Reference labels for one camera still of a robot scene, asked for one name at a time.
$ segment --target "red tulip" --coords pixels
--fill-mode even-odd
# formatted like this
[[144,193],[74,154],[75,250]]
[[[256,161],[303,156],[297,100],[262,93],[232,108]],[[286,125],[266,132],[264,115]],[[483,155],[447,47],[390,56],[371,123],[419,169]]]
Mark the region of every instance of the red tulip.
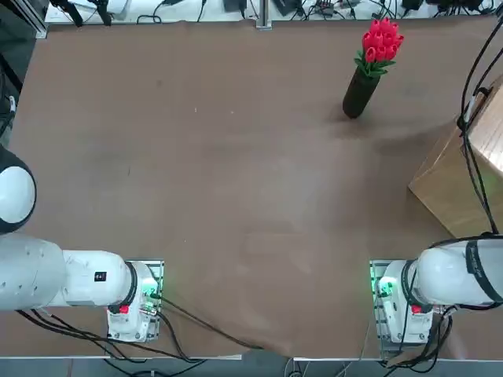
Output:
[[382,61],[386,59],[386,47],[379,46],[376,49],[376,61]]
[[379,47],[379,46],[382,46],[383,45],[383,33],[381,33],[380,31],[378,31],[377,33],[375,33],[373,35],[373,43],[372,43],[372,46],[374,47]]
[[393,35],[398,34],[398,24],[396,24],[395,22],[391,24],[390,33],[392,33]]
[[369,47],[365,51],[365,61],[367,63],[372,63],[376,59],[376,49],[373,47]]
[[379,29],[383,34],[390,33],[391,32],[391,22],[389,18],[384,18],[380,22],[380,29]]
[[403,35],[395,36],[395,45],[397,47],[400,47],[402,45],[402,42],[403,42]]
[[380,22],[378,20],[372,20],[370,24],[370,34],[375,34],[380,30]]
[[391,45],[386,48],[386,60],[392,60],[398,51],[398,47],[396,45]]
[[383,37],[383,45],[389,47],[393,43],[395,43],[395,37],[391,33],[386,33]]
[[373,37],[370,33],[365,33],[362,39],[363,51],[366,51],[369,47],[373,45]]

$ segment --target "black vase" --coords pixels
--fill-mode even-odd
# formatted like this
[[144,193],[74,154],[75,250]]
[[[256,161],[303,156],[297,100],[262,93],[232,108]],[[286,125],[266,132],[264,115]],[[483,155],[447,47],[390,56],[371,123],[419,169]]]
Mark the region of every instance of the black vase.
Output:
[[356,68],[343,101],[343,110],[347,116],[354,119],[363,113],[379,80],[380,76],[369,77],[360,68]]

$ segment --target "gray floor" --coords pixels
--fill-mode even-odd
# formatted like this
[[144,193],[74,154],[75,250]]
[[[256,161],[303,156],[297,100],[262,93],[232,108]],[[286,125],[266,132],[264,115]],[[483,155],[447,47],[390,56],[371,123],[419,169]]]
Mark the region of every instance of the gray floor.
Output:
[[[25,22],[17,19],[17,17],[0,5],[0,50],[4,53],[4,56],[21,79],[26,74],[31,52],[35,44],[33,36],[33,31]],[[8,85],[8,91],[9,94],[14,95],[16,98],[18,97],[17,92],[10,84]],[[185,376],[205,375],[216,377],[239,375],[242,377],[255,377],[260,375],[263,377],[279,377],[284,372],[286,361],[287,358],[273,353],[254,351],[246,353],[242,361],[208,361],[185,373]],[[128,372],[155,368],[164,373],[171,374],[187,368],[185,362],[171,359],[148,361],[145,364],[129,364],[126,361],[116,361],[114,364]],[[303,370],[306,364],[306,362],[301,363]],[[343,363],[341,362],[312,362],[305,376],[333,377],[342,367]],[[2,371],[0,373],[2,377],[34,376],[40,375],[40,371],[43,371],[43,375],[50,377],[87,377],[91,375],[112,377],[122,375],[121,372],[118,372],[99,359],[3,359],[0,360],[0,371]],[[347,369],[346,376],[384,376],[385,373],[386,371],[375,361],[362,361],[353,363]],[[401,377],[408,375],[413,375],[413,373],[410,371],[398,371],[393,374],[393,376]],[[503,375],[503,364],[463,361],[439,362],[428,375],[434,377]]]
[[[242,361],[207,361],[205,364],[186,372],[186,377],[195,376],[237,376],[240,377],[280,377],[283,375],[287,359],[267,352],[252,352],[244,355]],[[175,373],[187,368],[183,361],[155,360],[145,364],[135,364],[131,366],[126,361],[116,361],[114,364],[128,372],[139,370],[159,370],[166,374]],[[301,363],[304,371],[306,362]],[[343,364],[333,361],[313,361],[305,374],[306,377],[334,377],[341,370]],[[39,375],[44,371],[44,375],[51,377],[120,377],[121,372],[108,366],[104,361],[98,359],[61,359],[61,360],[0,360],[0,370],[3,377],[25,377]],[[467,362],[467,361],[445,361],[439,362],[435,369],[428,375],[431,377],[468,377],[474,375],[497,376],[503,371],[502,363],[494,362]],[[386,370],[375,361],[360,361],[353,363],[347,369],[347,377],[356,376],[384,376]],[[410,371],[397,371],[394,377],[407,377],[414,375]]]

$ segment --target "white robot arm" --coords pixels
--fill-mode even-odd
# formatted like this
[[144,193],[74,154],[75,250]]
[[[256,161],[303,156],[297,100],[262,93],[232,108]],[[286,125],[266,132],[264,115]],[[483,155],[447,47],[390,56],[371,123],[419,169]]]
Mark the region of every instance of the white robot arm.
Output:
[[29,219],[35,203],[31,171],[0,147],[0,310],[105,306],[108,336],[153,340],[151,319],[159,303],[150,295],[159,294],[160,285],[151,269],[106,251],[63,251],[11,233]]
[[393,261],[380,279],[392,342],[427,342],[433,305],[488,306],[503,302],[503,239],[472,237],[440,244],[412,261]]

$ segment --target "brown cardboard box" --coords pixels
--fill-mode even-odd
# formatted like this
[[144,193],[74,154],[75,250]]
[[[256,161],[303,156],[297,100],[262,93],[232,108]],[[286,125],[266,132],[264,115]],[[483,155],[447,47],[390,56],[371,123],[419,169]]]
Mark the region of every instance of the brown cardboard box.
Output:
[[[493,83],[489,97],[480,95],[480,111],[469,139],[483,176],[487,199],[497,225],[503,228],[503,77]],[[489,231],[486,215],[475,195],[463,155],[456,121],[443,134],[409,184],[411,191],[455,236]]]

